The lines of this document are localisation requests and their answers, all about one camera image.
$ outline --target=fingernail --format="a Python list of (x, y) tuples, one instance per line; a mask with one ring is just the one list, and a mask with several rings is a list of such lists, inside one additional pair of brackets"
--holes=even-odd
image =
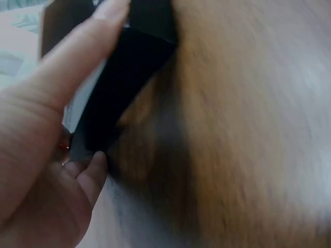
[(94, 12), (93, 17), (110, 24), (122, 22), (129, 10), (130, 0), (105, 0)]

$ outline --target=black box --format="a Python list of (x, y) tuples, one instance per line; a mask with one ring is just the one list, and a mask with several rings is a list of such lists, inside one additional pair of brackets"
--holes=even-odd
[[(91, 16), (94, 9), (86, 3), (85, 6), (85, 11), (72, 22), (75, 25)], [(67, 11), (74, 11), (74, 8), (67, 8)], [(50, 46), (44, 45), (44, 40), (46, 38), (43, 38), (43, 54), (50, 49)], [(123, 28), (117, 48), (97, 79), (72, 137), (72, 161), (98, 150), (107, 150), (119, 118), (148, 79), (174, 53), (176, 46), (170, 0), (132, 0), (128, 23)]]

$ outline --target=hand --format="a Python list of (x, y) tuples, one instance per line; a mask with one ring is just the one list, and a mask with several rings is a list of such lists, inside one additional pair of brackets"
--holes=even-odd
[(106, 158), (54, 161), (65, 105), (114, 49), (128, 0), (107, 0), (24, 82), (0, 91), (0, 247), (74, 247), (107, 176)]

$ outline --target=wooden surface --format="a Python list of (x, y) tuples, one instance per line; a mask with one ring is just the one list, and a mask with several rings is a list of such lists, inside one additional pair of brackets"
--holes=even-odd
[(331, 1), (174, 9), (80, 247), (331, 247)]

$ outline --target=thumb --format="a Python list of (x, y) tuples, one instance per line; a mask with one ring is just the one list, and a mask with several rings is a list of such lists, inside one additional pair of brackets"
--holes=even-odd
[(116, 45), (128, 0), (106, 0), (22, 83), (0, 91), (0, 226), (49, 161), (63, 108)]
[(32, 97), (63, 111), (82, 81), (113, 51), (128, 10), (129, 0), (104, 1), (91, 18), (45, 56), (37, 71), (24, 82), (37, 92), (26, 90), (28, 95), (24, 98)]

